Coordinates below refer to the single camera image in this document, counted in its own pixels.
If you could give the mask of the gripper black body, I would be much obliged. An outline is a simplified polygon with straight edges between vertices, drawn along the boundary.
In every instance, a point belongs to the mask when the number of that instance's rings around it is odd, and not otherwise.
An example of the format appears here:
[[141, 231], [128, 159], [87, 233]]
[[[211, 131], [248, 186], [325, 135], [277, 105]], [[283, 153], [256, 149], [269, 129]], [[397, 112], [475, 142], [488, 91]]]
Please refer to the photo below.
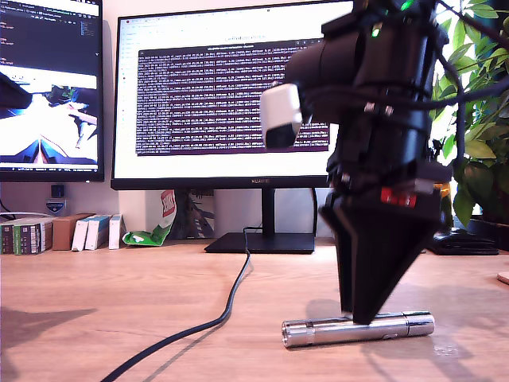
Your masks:
[[429, 119], [341, 119], [328, 159], [329, 199], [360, 197], [382, 187], [431, 193], [453, 169], [431, 154]]

